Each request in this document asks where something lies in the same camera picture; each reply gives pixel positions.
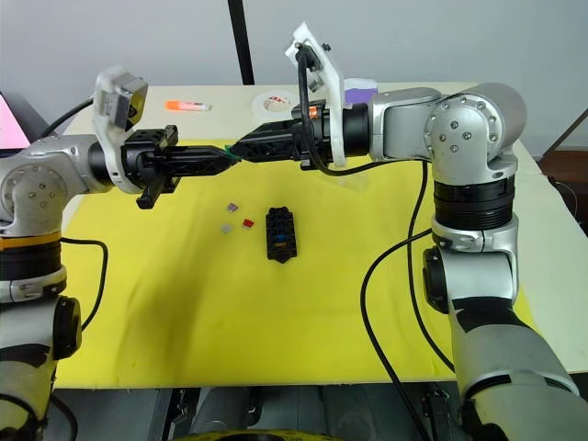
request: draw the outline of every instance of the orange marker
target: orange marker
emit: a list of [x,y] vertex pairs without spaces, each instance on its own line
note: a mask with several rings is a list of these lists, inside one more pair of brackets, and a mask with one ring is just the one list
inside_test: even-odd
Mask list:
[[190,103],[186,101],[179,101],[177,99],[170,99],[165,102],[165,108],[168,110],[195,110],[208,111],[211,108],[210,104],[204,103]]

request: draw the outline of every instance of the small electronic part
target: small electronic part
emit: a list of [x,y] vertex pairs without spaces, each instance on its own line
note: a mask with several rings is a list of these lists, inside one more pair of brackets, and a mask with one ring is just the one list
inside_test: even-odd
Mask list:
[[266,214],[266,241],[269,260],[284,264],[290,257],[296,257],[294,216],[288,208],[269,209]]

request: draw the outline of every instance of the table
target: table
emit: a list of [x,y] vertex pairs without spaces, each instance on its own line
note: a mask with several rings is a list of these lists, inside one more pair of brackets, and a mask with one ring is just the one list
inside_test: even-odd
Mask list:
[[[472,85],[472,83],[382,84],[379,86],[379,90],[430,86],[443,93],[452,93]],[[251,112],[250,103],[259,93],[270,89],[296,91],[296,87],[293,85],[151,87],[139,127],[160,128],[165,124],[173,123],[178,126],[180,138],[183,140],[235,140],[260,124],[260,121]],[[170,113],[164,109],[164,101],[174,98],[209,103],[212,105],[212,110],[210,112]],[[66,133],[88,132],[92,132],[92,126],[91,112],[87,110],[80,113]],[[538,167],[521,142],[517,142],[514,148],[519,158],[514,210],[520,219],[521,284],[538,330],[554,347],[564,366],[569,371],[588,370],[588,354],[585,351],[582,337],[588,328],[588,323],[583,318],[586,307],[588,307],[588,297],[585,295],[585,287],[588,286],[588,272],[585,271],[588,262],[588,240],[565,209],[560,195],[540,174]],[[293,211],[297,220],[299,241],[303,241],[299,242],[300,256],[288,262],[286,266],[264,262],[263,265],[272,264],[279,267],[272,270],[271,280],[252,282],[248,278],[251,277],[249,270],[252,269],[251,262],[249,262],[252,258],[251,253],[236,245],[243,247],[254,241],[251,237],[242,234],[239,239],[235,239],[237,236],[232,238],[230,233],[223,237],[224,243],[220,243],[217,236],[207,240],[209,258],[194,255],[193,250],[184,249],[187,255],[191,255],[202,265],[201,268],[192,267],[186,263],[178,264],[181,259],[180,255],[177,255],[175,257],[177,260],[172,263],[160,262],[156,259],[141,262],[141,265],[145,265],[141,268],[144,277],[152,276],[154,271],[164,271],[170,273],[170,277],[166,280],[167,283],[173,284],[179,278],[187,277],[186,273],[200,270],[202,276],[194,278],[194,280],[204,279],[201,282],[203,285],[200,286],[207,286],[209,279],[216,277],[217,279],[226,279],[227,287],[222,290],[226,290],[226,292],[224,294],[219,292],[217,298],[213,299],[210,294],[200,296],[197,308],[191,301],[183,300],[183,297],[175,298],[175,301],[180,299],[179,306],[183,310],[177,314],[169,313],[169,304],[165,302],[166,287],[159,287],[161,298],[156,297],[149,311],[141,312],[143,315],[138,321],[136,319],[139,313],[133,309],[132,303],[141,298],[141,283],[133,279],[135,285],[128,286],[121,276],[124,271],[120,271],[120,268],[109,269],[105,305],[103,306],[104,311],[108,311],[108,314],[105,315],[104,311],[98,314],[96,322],[93,322],[86,330],[86,342],[78,354],[61,362],[57,379],[58,387],[175,387],[388,380],[369,346],[361,322],[357,321],[359,310],[358,305],[354,303],[354,298],[341,299],[341,307],[337,309],[334,306],[334,298],[329,297],[330,295],[322,293],[312,295],[312,291],[309,293],[309,290],[313,283],[316,283],[313,280],[318,280],[319,277],[332,277],[334,289],[338,289],[339,292],[351,292],[350,289],[353,292],[358,291],[358,286],[350,288],[348,285],[359,284],[361,275],[367,270],[369,263],[381,251],[398,242],[406,234],[406,225],[420,181],[418,164],[395,164],[391,165],[388,171],[385,170],[388,167],[379,167],[366,174],[352,176],[353,178],[344,182],[335,182],[326,176],[313,173],[302,173],[297,170],[297,165],[294,163],[239,164],[238,167],[239,173],[243,169],[244,175],[250,179],[246,182],[261,179],[260,182],[266,188],[273,187],[276,182],[284,180],[284,176],[296,182],[295,185],[288,185],[282,194],[278,194],[277,191],[270,192],[271,198],[250,201],[251,206],[248,209],[250,212],[254,212],[258,219],[257,229],[254,227],[250,233],[256,235],[255,240],[262,243],[261,246],[264,248],[264,210],[273,204],[283,205],[284,200],[296,200],[292,203],[297,205]],[[386,179],[390,179],[392,170],[394,179],[386,181]],[[170,231],[170,234],[165,236],[166,240],[175,241],[173,234],[179,233],[180,225],[175,223],[177,219],[174,219],[169,213],[180,213],[183,210],[198,212],[199,207],[209,207],[210,212],[194,215],[195,228],[206,227],[210,217],[214,217],[216,221],[216,219],[225,216],[215,211],[214,204],[218,206],[218,210],[224,210],[224,205],[231,200],[214,201],[212,204],[206,195],[198,195],[202,187],[205,187],[206,191],[210,193],[220,191],[223,195],[233,195],[235,198],[243,200],[249,198],[248,190],[236,187],[234,183],[231,183],[232,187],[219,189],[229,182],[225,182],[224,177],[231,172],[232,170],[214,178],[214,184],[205,181],[209,178],[185,179],[176,194],[162,196],[158,202],[161,205],[159,211],[156,208],[152,212],[142,212],[139,215],[127,213],[124,216],[139,216],[136,219],[148,222],[154,229],[166,228]],[[389,187],[379,186],[379,183],[382,182],[386,182]],[[297,188],[309,190],[308,196],[302,200],[294,199],[293,195],[296,195]],[[337,200],[328,198],[334,191],[336,191]],[[190,194],[198,195],[198,204],[190,203],[187,207],[177,205],[180,200],[188,200],[187,195]],[[96,228],[89,231],[85,227],[83,220],[78,219],[84,215],[84,205],[79,212],[77,212],[77,207],[80,203],[85,204],[86,201],[80,202],[80,198],[78,198],[68,206],[64,215],[65,222],[71,220],[70,228],[66,229],[66,233],[85,237],[91,235],[108,236],[111,239],[109,245],[111,248],[115,247],[115,253],[111,258],[112,268],[116,249],[120,248],[122,253],[125,248],[124,243],[130,247],[144,246],[141,238],[134,237],[135,231],[132,225],[125,224],[129,219],[123,216],[122,219],[117,220],[116,215],[108,213],[109,207],[113,206],[112,204],[127,204],[134,207],[133,197],[122,195],[117,190],[113,190],[105,196],[90,198],[99,200],[99,202],[93,201],[92,204],[95,209],[97,207],[102,210],[105,222],[110,222],[105,225],[108,231],[97,232]],[[374,209],[374,201],[386,201],[387,198],[391,202],[382,203],[377,206],[377,209]],[[348,209],[349,207],[353,207],[357,212],[368,213],[367,225],[362,223],[363,221],[357,216],[345,215],[352,213]],[[329,237],[328,234],[325,234],[328,230],[321,228],[316,224],[316,219],[309,216],[313,210],[322,210],[321,213],[325,213],[324,216],[328,216],[329,212],[336,212],[340,215],[335,218],[338,231],[348,232],[352,237],[337,237],[336,234]],[[425,198],[420,220],[417,222],[417,231],[426,228],[432,210],[432,197],[429,193]],[[88,213],[85,216],[85,221],[93,221],[93,226],[96,227],[96,220],[92,219],[93,217]],[[382,239],[362,230],[366,226],[373,231],[388,232],[387,237]],[[182,249],[183,243],[188,243],[190,239],[185,234],[178,234],[178,236],[177,243],[173,243],[173,246]],[[143,238],[143,241],[149,240],[149,237]],[[329,253],[329,246],[338,243],[337,241],[345,241],[349,253],[343,253],[344,248],[338,248],[335,253]],[[307,244],[307,253],[316,258],[319,253],[316,243],[322,245],[326,250],[324,261],[319,265],[309,266],[308,259],[305,264],[304,246]],[[415,258],[417,271],[418,256],[422,249],[430,244],[430,242],[421,241],[414,247],[414,255],[417,256]],[[164,249],[169,243],[159,243],[158,245]],[[235,264],[235,256],[242,260]],[[68,266],[70,289],[78,288],[80,291],[92,289],[91,287],[96,284],[95,280],[91,281],[92,283],[87,280],[79,280],[76,279],[76,274],[77,271],[80,271],[79,274],[91,274],[88,269],[90,266],[97,272],[97,254],[91,254],[87,251],[71,251],[66,248],[63,260]],[[259,260],[257,265],[262,265],[262,260]],[[247,271],[242,271],[243,266],[247,268]],[[368,307],[369,304],[375,304],[378,309],[380,307],[382,309],[382,311],[370,309],[376,332],[385,349],[389,349],[389,357],[395,363],[401,378],[408,380],[451,378],[450,372],[440,366],[435,356],[431,356],[432,353],[426,347],[426,342],[418,333],[418,328],[412,317],[412,310],[406,307],[408,298],[398,300],[396,296],[390,295],[390,292],[398,290],[407,296],[405,279],[390,280],[389,277],[386,278],[386,271],[400,271],[398,274],[405,274],[405,266],[404,254],[391,256],[390,261],[379,269],[381,274],[376,274],[370,285]],[[288,274],[292,271],[291,268],[300,269],[300,282],[294,286],[280,285],[280,281],[290,280],[289,277],[292,277],[291,274]],[[114,274],[119,275],[119,278],[110,276],[113,271]],[[258,297],[251,296],[247,302],[235,306],[233,304],[235,299],[243,301],[243,292],[239,290],[238,286],[232,285],[235,273],[239,277],[243,277],[242,289],[251,290],[251,284],[254,283],[254,289],[265,294]],[[416,281],[417,293],[421,293],[420,297],[422,297],[420,278],[417,277]],[[119,292],[112,288],[113,283],[117,285]],[[288,303],[284,303],[284,300],[277,301],[266,295],[267,292],[272,289],[276,290],[277,287],[281,287],[280,293],[283,292],[287,296],[307,296],[305,299],[308,299],[312,305],[309,304],[308,308],[301,308],[300,303],[295,303],[297,309],[284,311],[284,305]],[[79,297],[83,304],[83,311],[88,311],[88,303],[91,303],[94,296],[94,292],[78,293],[70,290],[66,294]],[[113,305],[108,306],[109,301],[116,301],[113,299],[113,296],[116,295],[127,301],[127,304],[125,305],[123,302],[114,307]],[[441,348],[450,354],[447,320],[432,309],[425,307],[424,301],[420,303],[431,334],[439,340]],[[259,313],[258,316],[255,316],[257,313],[253,314],[247,325],[242,322],[235,325],[234,316],[233,318],[231,316],[219,318],[222,314],[219,314],[218,311],[207,310],[212,304],[215,307],[221,305],[223,308],[229,308],[233,312],[240,308],[248,312],[265,312]],[[218,317],[211,318],[212,312]],[[267,323],[264,326],[260,326],[258,323],[257,327],[254,327],[251,322],[259,320],[260,317],[267,320]],[[303,320],[304,326],[300,326],[300,322],[294,324],[295,320]],[[401,335],[386,335],[386,329],[390,327],[390,320],[398,321],[401,324],[399,326]],[[334,328],[325,331],[325,321],[332,322]],[[344,323],[347,329],[341,327],[337,329],[337,323]],[[180,327],[181,332],[172,331],[174,326]],[[239,335],[239,344],[233,341],[236,334],[251,332],[253,329],[255,329],[255,333],[249,335],[251,337],[249,345],[244,343],[247,340],[244,340],[242,335]],[[322,333],[320,335],[314,334],[312,330],[316,329],[321,329]],[[116,342],[119,347],[112,347],[113,342],[109,341],[109,333],[114,334],[115,331],[121,330],[123,338]],[[342,333],[345,334],[344,342],[341,340]],[[280,339],[276,339],[273,334],[279,335]],[[203,335],[206,335],[206,343],[202,340]],[[191,360],[190,363],[183,361],[192,356],[193,344],[197,340],[198,350],[204,345],[206,346],[204,354],[214,354],[215,357],[200,359],[198,362],[196,360]],[[332,350],[331,345],[339,352]],[[141,352],[141,346],[149,346],[149,356],[144,356]],[[395,359],[394,354],[390,353],[395,349],[408,353],[413,350],[414,357]],[[210,372],[210,369],[206,370],[202,366],[213,366],[214,372]],[[235,377],[235,372],[239,372],[240,376]],[[162,384],[162,378],[166,379],[165,384]]]

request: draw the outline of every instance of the roll of tape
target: roll of tape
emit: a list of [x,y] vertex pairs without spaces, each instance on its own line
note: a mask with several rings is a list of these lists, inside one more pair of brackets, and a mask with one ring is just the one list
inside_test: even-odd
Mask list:
[[251,110],[262,121],[292,119],[291,111],[298,102],[298,97],[290,92],[269,90],[254,98]]

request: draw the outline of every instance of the black cable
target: black cable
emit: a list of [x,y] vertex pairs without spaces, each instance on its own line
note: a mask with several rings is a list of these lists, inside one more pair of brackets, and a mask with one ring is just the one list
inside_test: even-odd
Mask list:
[[46,136],[51,135],[55,131],[55,129],[57,129],[59,126],[61,126],[65,121],[67,121],[69,118],[71,118],[73,115],[75,115],[80,110],[82,110],[88,106],[92,106],[92,103],[94,103],[94,99],[88,98],[83,103],[80,103],[76,107],[65,112],[63,115],[61,115],[56,120],[54,120],[49,126],[47,126],[47,129],[45,129],[41,133],[40,138],[45,138]]
[[573,218],[576,220],[576,215],[578,214],[578,196],[576,196],[576,192],[575,192],[575,191],[573,191],[573,190],[571,189],[571,187],[570,187],[570,186],[568,186],[567,184],[564,184],[563,182],[560,182],[560,181],[555,181],[555,180],[554,180],[554,182],[555,182],[555,184],[556,184],[557,186],[562,186],[562,187],[564,187],[564,188],[565,188],[566,190],[568,190],[568,191],[571,193],[571,195],[573,196]]
[[300,95],[300,117],[302,120],[302,138],[305,140],[307,148],[309,150],[309,156],[311,158],[312,164],[321,172],[325,173],[329,176],[346,176],[346,175],[353,175],[355,173],[364,172],[369,170],[370,168],[379,167],[381,165],[386,165],[389,163],[398,163],[400,161],[388,161],[384,163],[369,163],[360,165],[359,167],[348,168],[346,170],[331,170],[327,167],[321,160],[321,156],[319,155],[318,151],[316,150],[316,145],[314,145],[314,129],[312,128],[311,124],[311,117],[309,115],[309,90],[308,90],[308,82],[306,78],[306,69],[308,66],[308,60],[306,52],[303,48],[299,50],[299,58],[298,58],[298,89]]
[[107,266],[108,266],[108,248],[105,243],[100,241],[91,241],[91,240],[83,240],[83,239],[69,239],[67,237],[62,237],[61,241],[63,243],[73,243],[77,245],[97,245],[102,248],[102,269],[100,270],[100,285],[98,286],[98,293],[96,294],[96,301],[94,302],[94,307],[90,311],[90,315],[88,318],[85,319],[84,323],[82,323],[82,331],[86,328],[88,324],[94,319],[94,316],[98,312],[98,308],[100,307],[100,301],[102,301],[102,295],[104,294],[104,285],[107,280]]
[[414,409],[413,403],[411,402],[411,399],[409,398],[408,394],[406,393],[406,390],[402,386],[402,383],[401,383],[400,379],[398,378],[398,375],[396,375],[394,368],[392,367],[392,365],[390,364],[390,362],[386,358],[384,351],[382,350],[381,346],[378,343],[378,338],[374,334],[374,330],[372,329],[371,324],[369,323],[368,308],[366,306],[366,291],[368,289],[369,278],[371,277],[372,273],[374,272],[374,270],[376,269],[376,267],[378,266],[378,264],[382,260],[384,260],[388,255],[394,253],[399,248],[402,248],[407,243],[410,243],[412,241],[416,241],[417,239],[425,237],[427,234],[430,234],[430,233],[431,233],[430,228],[428,230],[425,230],[424,232],[419,232],[418,234],[415,234],[413,237],[409,237],[408,239],[404,239],[400,243],[396,243],[390,249],[388,249],[384,253],[380,254],[379,257],[376,260],[374,260],[374,262],[371,264],[371,266],[367,270],[367,273],[364,277],[364,281],[361,284],[361,292],[359,295],[359,306],[361,308],[361,318],[364,321],[364,326],[366,327],[366,331],[367,331],[367,335],[369,336],[369,340],[371,341],[371,344],[374,346],[374,349],[376,350],[376,354],[378,354],[379,360],[381,361],[382,365],[384,365],[384,368],[386,369],[386,372],[388,372],[390,379],[396,385],[396,388],[398,389],[398,393],[400,394],[402,401],[404,402],[404,405],[406,406],[406,409],[408,410],[409,414],[413,418],[414,425],[415,425],[417,431],[419,432],[419,435],[423,439],[423,441],[430,441],[429,434],[427,433],[426,429],[424,428],[424,424],[421,421],[421,418],[419,417],[416,409]]
[[[421,181],[421,190],[419,191],[419,196],[416,199],[416,204],[414,204],[413,216],[411,217],[411,223],[408,227],[408,237],[413,236],[414,231],[414,224],[416,223],[416,218],[419,214],[419,209],[421,208],[421,203],[423,202],[424,191],[426,190],[428,172],[427,172],[427,165],[426,162],[423,162],[423,180]],[[439,349],[439,346],[436,345],[435,341],[431,337],[431,335],[426,330],[424,326],[423,317],[421,317],[421,313],[419,312],[419,305],[416,302],[416,295],[414,294],[414,276],[413,276],[413,246],[411,243],[406,244],[406,255],[408,260],[408,286],[409,290],[411,291],[411,302],[413,303],[414,309],[414,316],[416,317],[416,321],[419,323],[419,328],[421,328],[421,332],[423,333],[424,339],[427,343],[431,346],[431,349],[435,351],[435,353],[441,358],[441,361],[445,363],[452,372],[455,372],[455,368],[453,367],[453,363],[449,361],[449,358],[443,354],[443,351]]]
[[70,441],[77,438],[77,420],[72,410],[54,393],[49,396],[49,402],[52,403],[65,417],[70,425]]

